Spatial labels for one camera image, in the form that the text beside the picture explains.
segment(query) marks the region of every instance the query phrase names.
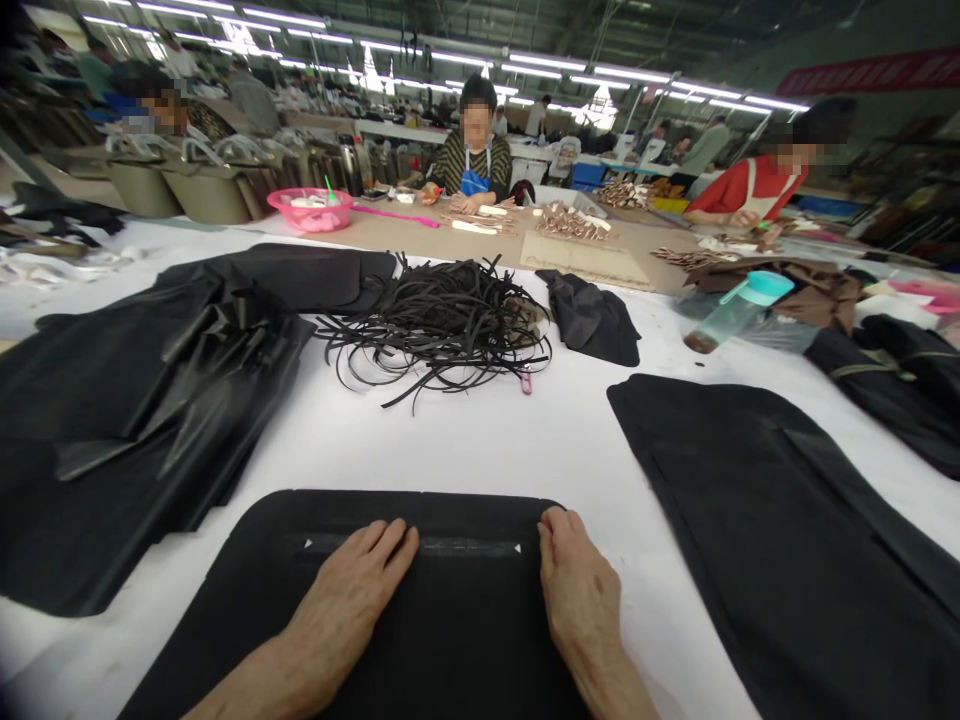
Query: black hair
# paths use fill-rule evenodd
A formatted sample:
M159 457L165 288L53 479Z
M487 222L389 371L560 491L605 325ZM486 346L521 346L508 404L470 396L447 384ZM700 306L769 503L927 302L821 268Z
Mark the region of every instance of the black hair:
M173 89L173 81L162 72L141 60L130 60L116 65L113 83L117 91L128 98L157 98L164 90Z
M497 107L497 91L493 83L477 73L470 76L460 92L460 112L469 105L483 105L491 115Z
M850 137L858 103L853 98L822 100L790 126L791 141L798 145L840 145Z

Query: pink clip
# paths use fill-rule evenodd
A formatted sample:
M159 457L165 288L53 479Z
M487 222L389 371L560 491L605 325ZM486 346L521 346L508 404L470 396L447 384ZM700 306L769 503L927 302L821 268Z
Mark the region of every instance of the pink clip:
M529 372L520 371L520 389L524 395L533 395L533 378L530 377Z

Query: red banner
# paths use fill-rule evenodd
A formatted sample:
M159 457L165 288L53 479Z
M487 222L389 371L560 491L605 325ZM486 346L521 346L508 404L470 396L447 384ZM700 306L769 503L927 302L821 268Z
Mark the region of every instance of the red banner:
M960 88L960 45L791 71L780 97Z

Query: striped shirt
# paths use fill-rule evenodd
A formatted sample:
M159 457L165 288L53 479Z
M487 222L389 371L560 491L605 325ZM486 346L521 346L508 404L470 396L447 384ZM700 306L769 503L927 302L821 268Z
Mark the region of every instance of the striped shirt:
M440 148L440 157L427 180L444 188L448 195L453 195L460 190L465 159L463 136L459 130L454 130ZM470 169L490 180L490 190L496 193L497 202L502 202L510 191L510 174L513 172L510 144L503 138L494 138L490 147L490 172L487 172L486 150L476 155L470 154Z

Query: pile of leather strips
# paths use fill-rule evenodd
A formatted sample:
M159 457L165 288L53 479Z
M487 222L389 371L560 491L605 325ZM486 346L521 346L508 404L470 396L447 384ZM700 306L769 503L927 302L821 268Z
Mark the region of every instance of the pile of leather strips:
M667 247L652 250L650 254L661 260L666 260L671 265L677 265L687 272L699 270L709 265L715 265L718 262L733 262L734 260L743 258L740 253L734 252L733 250L727 250L726 252L714 252L713 250L677 252Z
M568 207L559 200L543 206L537 232L601 242L609 240L611 236L610 223L606 220Z
M611 180L597 191L597 197L604 205L627 210L649 210L647 190L643 185L635 185L627 180Z
M372 280L381 290L380 302L369 312L341 321L318 316L314 336L328 341L330 364L336 352L337 378L341 359L350 374L364 385L389 385L411 371L420 378L401 395L383 405L389 408L420 391L465 392L498 375L540 372L553 356L539 323L546 310L513 275L500 275L493 262L475 260L426 263L411 267L398 256L400 275L387 282ZM355 364L358 355L372 363L385 380L369 380Z
M452 227L454 230L467 230L484 235L517 237L517 221L511 217L511 211L516 210L517 206L512 197L496 205L481 205L473 215L465 213L464 203L466 199L467 196L459 192L450 198L449 212L440 216L444 225Z

